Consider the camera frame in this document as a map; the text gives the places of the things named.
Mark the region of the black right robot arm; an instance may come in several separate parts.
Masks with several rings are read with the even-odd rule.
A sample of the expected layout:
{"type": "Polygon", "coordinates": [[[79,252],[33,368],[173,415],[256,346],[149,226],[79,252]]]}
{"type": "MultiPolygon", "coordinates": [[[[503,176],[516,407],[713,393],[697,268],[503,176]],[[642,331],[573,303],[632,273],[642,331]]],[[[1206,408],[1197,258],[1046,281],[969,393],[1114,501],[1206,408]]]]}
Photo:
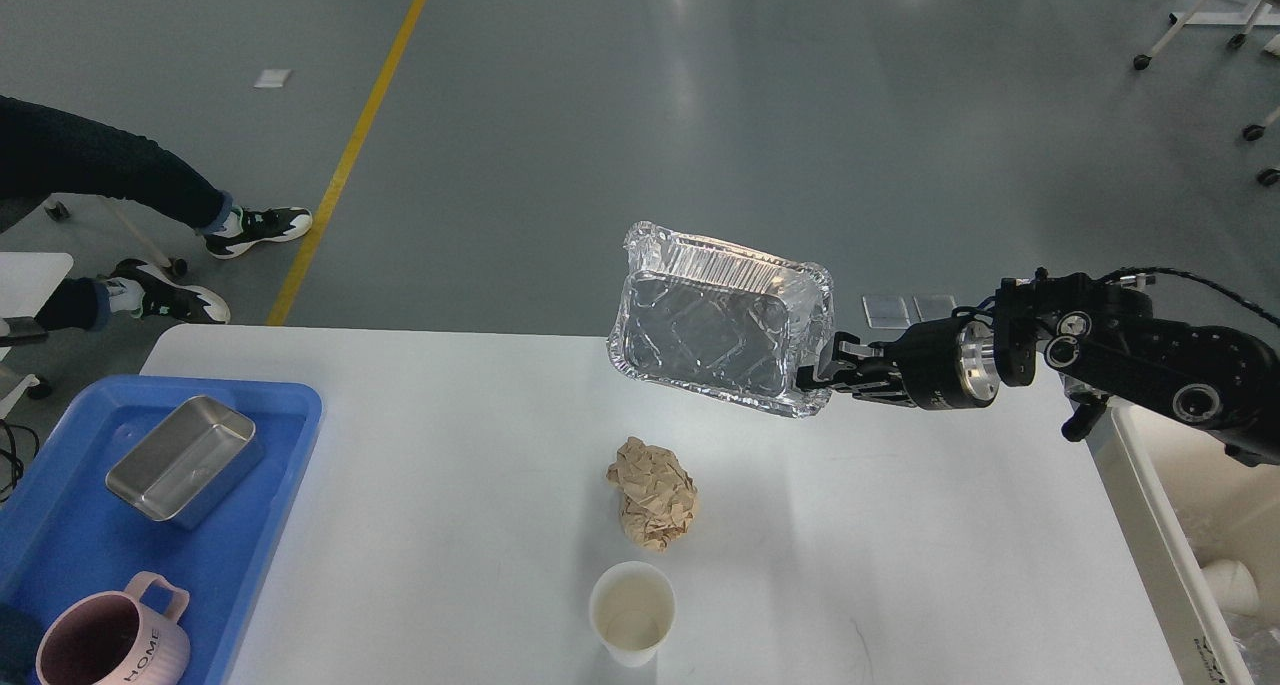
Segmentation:
{"type": "Polygon", "coordinates": [[[1038,364],[1071,402],[1061,433],[1082,442],[1112,399],[1210,434],[1228,457],[1279,461],[1277,353],[1245,332],[1155,316],[1146,284],[1160,269],[1001,280],[977,306],[918,321],[891,342],[838,332],[797,370],[803,392],[928,411],[989,406],[1001,385],[1029,385],[1038,364]]]}

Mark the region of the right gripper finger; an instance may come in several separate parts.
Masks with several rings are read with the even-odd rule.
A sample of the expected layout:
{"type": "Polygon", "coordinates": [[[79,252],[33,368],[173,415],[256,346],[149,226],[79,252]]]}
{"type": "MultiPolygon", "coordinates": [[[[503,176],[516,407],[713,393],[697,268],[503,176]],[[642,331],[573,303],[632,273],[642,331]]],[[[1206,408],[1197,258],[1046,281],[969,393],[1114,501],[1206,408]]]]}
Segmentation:
{"type": "Polygon", "coordinates": [[[812,370],[815,385],[888,385],[901,380],[891,343],[861,343],[851,333],[836,333],[812,370]]]}
{"type": "Polygon", "coordinates": [[[832,392],[847,394],[855,401],[891,406],[906,405],[906,392],[901,383],[895,380],[833,382],[828,388],[832,392]]]}

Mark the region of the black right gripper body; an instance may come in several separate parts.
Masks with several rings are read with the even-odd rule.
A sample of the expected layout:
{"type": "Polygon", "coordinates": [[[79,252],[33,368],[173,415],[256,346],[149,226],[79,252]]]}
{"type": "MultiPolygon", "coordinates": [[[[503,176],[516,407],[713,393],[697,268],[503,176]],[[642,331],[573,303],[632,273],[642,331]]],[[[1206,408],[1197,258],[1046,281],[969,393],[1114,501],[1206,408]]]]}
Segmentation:
{"type": "Polygon", "coordinates": [[[998,394],[993,330],[975,318],[919,321],[884,347],[884,357],[922,410],[979,410],[998,394]]]}

